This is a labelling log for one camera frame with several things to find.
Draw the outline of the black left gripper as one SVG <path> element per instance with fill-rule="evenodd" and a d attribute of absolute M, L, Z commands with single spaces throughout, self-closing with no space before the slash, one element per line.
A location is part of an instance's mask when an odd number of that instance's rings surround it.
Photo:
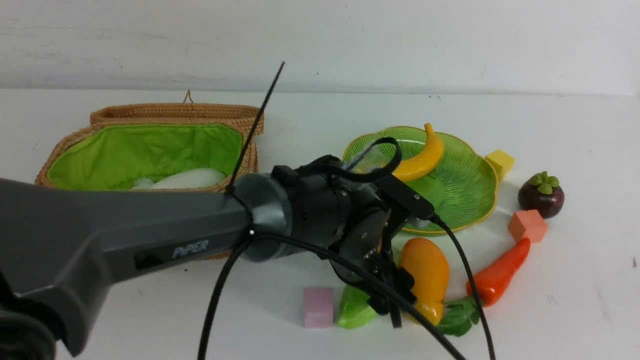
<path fill-rule="evenodd" d="M 388 315 L 398 330 L 403 310 L 396 298 L 415 305 L 415 280 L 397 268 L 391 251 L 378 250 L 375 264 L 371 251 L 380 243 L 391 210 L 371 187 L 355 182 L 343 164 L 338 157 L 322 156 L 295 169 L 295 239 L 331 253 L 333 271 L 345 284 L 365 285 L 365 273 L 380 280 L 386 290 L 370 295 L 367 304 L 378 315 Z"/>

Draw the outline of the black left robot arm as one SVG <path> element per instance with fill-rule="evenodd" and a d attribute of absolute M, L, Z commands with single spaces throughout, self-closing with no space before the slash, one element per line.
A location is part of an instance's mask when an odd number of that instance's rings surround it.
<path fill-rule="evenodd" d="M 80 191 L 1 180 L 1 358 L 53 360 L 57 341 L 85 349 L 112 285 L 232 251 L 265 262 L 320 248 L 378 313 L 414 305 L 414 280 L 392 264 L 393 215 L 377 193 L 388 172 L 352 173 L 327 155 L 243 175 L 221 192 Z"/>

